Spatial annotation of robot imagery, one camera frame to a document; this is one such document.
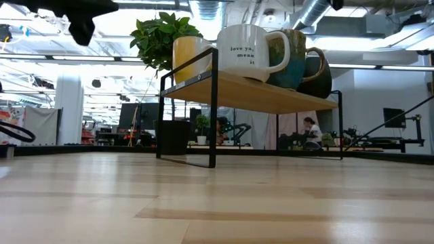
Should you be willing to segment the black computer monitor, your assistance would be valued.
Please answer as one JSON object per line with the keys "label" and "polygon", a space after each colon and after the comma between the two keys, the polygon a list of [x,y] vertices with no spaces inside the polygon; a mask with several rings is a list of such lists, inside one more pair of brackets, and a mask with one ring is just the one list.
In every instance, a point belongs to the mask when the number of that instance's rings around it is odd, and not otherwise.
{"label": "black computer monitor", "polygon": [[406,128],[405,110],[398,108],[383,108],[383,117],[386,128]]}

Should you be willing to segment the white room pillar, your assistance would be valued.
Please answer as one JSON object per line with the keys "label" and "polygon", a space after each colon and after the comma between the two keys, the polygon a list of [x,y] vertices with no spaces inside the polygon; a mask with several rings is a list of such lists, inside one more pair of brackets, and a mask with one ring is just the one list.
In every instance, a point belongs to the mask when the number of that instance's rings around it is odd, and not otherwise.
{"label": "white room pillar", "polygon": [[57,145],[81,142],[84,88],[81,76],[66,72],[58,75],[55,108],[61,111]]}

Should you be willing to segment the teal and brown glazed mug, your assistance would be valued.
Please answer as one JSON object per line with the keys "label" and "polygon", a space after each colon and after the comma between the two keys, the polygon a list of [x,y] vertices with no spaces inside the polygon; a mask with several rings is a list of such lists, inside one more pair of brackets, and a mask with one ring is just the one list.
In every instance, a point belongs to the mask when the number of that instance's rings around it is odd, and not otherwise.
{"label": "teal and brown glazed mug", "polygon": [[[290,43],[290,59],[283,69],[276,73],[271,73],[267,83],[285,89],[296,90],[301,83],[312,81],[320,76],[326,67],[326,57],[324,52],[317,47],[306,47],[307,37],[299,31],[293,29],[277,30],[277,33],[285,35],[285,40]],[[304,77],[307,67],[307,54],[315,52],[319,56],[319,67],[312,74]]]}

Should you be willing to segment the white mug with black lettering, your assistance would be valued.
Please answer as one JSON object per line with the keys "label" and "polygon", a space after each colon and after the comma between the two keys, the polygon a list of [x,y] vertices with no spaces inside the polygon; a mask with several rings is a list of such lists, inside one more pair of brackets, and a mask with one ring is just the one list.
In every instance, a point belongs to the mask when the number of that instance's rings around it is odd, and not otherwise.
{"label": "white mug with black lettering", "polygon": [[[283,59],[271,66],[269,41],[283,41]],[[272,73],[283,70],[290,61],[291,44],[282,32],[266,32],[262,27],[238,24],[218,33],[218,70],[240,77],[267,82]]]}

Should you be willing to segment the small plant in white pot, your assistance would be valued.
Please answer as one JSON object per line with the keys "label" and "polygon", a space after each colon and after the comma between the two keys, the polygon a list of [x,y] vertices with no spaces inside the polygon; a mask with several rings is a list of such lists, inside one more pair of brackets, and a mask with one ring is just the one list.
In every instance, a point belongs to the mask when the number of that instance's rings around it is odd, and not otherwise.
{"label": "small plant in white pot", "polygon": [[206,117],[205,115],[197,115],[196,116],[196,128],[197,128],[197,143],[200,146],[206,145],[206,138],[205,135],[206,129],[210,126],[210,119]]}

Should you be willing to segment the yellow mug with pale handle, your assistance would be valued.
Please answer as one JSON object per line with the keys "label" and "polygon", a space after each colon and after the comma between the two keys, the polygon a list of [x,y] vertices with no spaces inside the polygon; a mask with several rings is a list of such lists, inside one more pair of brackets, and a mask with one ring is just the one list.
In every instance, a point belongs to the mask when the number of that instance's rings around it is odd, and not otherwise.
{"label": "yellow mug with pale handle", "polygon": [[[205,50],[214,47],[212,43],[201,37],[179,37],[173,43],[172,67],[173,69],[198,56]],[[176,84],[196,77],[212,69],[212,56],[208,55],[186,66],[174,74]]]}

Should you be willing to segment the black plant pot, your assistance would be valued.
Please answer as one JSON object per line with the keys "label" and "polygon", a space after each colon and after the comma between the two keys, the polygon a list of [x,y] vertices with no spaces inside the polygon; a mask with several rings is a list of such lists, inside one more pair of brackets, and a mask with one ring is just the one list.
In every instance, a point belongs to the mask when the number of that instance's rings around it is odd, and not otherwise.
{"label": "black plant pot", "polygon": [[185,155],[189,141],[191,123],[188,121],[163,121],[162,129],[159,122],[154,122],[157,149],[162,155]]}

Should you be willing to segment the black monitor pair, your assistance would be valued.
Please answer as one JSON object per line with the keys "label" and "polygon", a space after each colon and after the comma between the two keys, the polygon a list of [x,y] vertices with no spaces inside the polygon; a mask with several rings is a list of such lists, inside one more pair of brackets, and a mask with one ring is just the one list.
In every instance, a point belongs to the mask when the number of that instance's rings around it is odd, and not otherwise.
{"label": "black monitor pair", "polygon": [[135,127],[139,125],[141,130],[152,130],[158,113],[158,103],[122,104],[118,128],[129,129],[135,122]]}

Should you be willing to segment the black metal table frame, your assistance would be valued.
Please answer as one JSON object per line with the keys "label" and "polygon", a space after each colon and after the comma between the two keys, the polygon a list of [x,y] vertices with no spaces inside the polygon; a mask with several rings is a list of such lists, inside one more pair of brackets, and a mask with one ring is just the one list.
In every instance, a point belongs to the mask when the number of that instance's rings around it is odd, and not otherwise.
{"label": "black metal table frame", "polygon": [[[54,155],[67,153],[150,153],[157,154],[156,148],[151,147],[127,147],[127,146],[14,146],[14,156]],[[302,150],[256,150],[239,148],[221,148],[216,150],[217,155],[239,156],[279,156],[279,157],[321,157],[321,158],[345,158],[372,159],[379,161],[393,161],[399,163],[411,163],[434,166],[434,155],[415,155],[386,152],[366,151],[302,151]]]}

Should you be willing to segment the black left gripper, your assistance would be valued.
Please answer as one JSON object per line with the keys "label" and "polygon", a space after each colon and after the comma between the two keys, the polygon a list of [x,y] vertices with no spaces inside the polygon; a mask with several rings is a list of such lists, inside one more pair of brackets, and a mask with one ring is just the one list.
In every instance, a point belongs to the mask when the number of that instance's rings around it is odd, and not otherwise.
{"label": "black left gripper", "polygon": [[74,41],[82,46],[88,46],[95,26],[92,16],[101,16],[116,12],[119,5],[113,0],[20,0],[20,5],[26,6],[32,12],[39,9],[48,9],[56,17],[67,16],[71,23],[68,30]]}

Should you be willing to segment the person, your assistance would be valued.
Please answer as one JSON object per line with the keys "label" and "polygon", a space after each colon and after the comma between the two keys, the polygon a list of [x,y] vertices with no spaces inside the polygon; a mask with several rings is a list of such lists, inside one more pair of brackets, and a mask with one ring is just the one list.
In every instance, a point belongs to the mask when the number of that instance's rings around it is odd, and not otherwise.
{"label": "person", "polygon": [[216,120],[216,145],[221,146],[228,139],[227,133],[224,132],[228,120],[226,117],[218,117]]}
{"label": "person", "polygon": [[320,127],[310,117],[305,117],[303,123],[304,135],[306,136],[306,142],[303,144],[303,149],[311,151],[322,150],[322,132]]}

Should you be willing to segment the silver ventilation duct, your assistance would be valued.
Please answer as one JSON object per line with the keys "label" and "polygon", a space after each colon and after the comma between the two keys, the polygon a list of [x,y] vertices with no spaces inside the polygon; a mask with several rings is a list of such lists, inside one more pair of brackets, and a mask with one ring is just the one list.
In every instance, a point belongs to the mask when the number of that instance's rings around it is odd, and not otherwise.
{"label": "silver ventilation duct", "polygon": [[304,0],[301,10],[294,13],[292,29],[315,26],[331,7],[329,0]]}

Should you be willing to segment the green leafy plant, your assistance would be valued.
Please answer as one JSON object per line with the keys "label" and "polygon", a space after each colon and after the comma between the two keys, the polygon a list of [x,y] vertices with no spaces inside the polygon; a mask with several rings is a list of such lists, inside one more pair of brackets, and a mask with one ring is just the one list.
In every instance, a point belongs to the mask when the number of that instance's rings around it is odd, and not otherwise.
{"label": "green leafy plant", "polygon": [[171,71],[173,42],[179,37],[203,37],[189,21],[189,17],[177,18],[175,13],[167,12],[159,12],[151,20],[137,19],[136,29],[130,34],[133,37],[130,47],[138,48],[137,57],[146,68],[155,69],[155,75],[159,71]]}

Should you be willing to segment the wooden shelf with black frame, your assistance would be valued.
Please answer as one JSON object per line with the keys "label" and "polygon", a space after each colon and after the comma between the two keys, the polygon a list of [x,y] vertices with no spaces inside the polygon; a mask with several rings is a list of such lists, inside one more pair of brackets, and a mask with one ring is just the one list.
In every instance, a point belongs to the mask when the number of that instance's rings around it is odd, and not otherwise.
{"label": "wooden shelf with black frame", "polygon": [[[208,56],[212,58],[212,69],[210,71],[205,71],[170,88],[165,87],[165,80],[168,77],[173,77],[177,72]],[[206,150],[209,159],[208,164],[203,166],[204,168],[215,168],[216,155],[222,153],[221,149],[216,148],[216,120],[219,106],[274,114],[276,116],[276,123],[279,122],[280,114],[337,108],[339,142],[342,143],[343,109],[341,91],[336,90],[334,92],[338,96],[338,102],[331,102],[297,91],[290,91],[266,83],[230,75],[219,71],[217,64],[218,50],[214,47],[208,47],[205,51],[161,77],[156,152],[158,159],[163,159],[163,114],[166,97],[210,105],[210,145]]]}

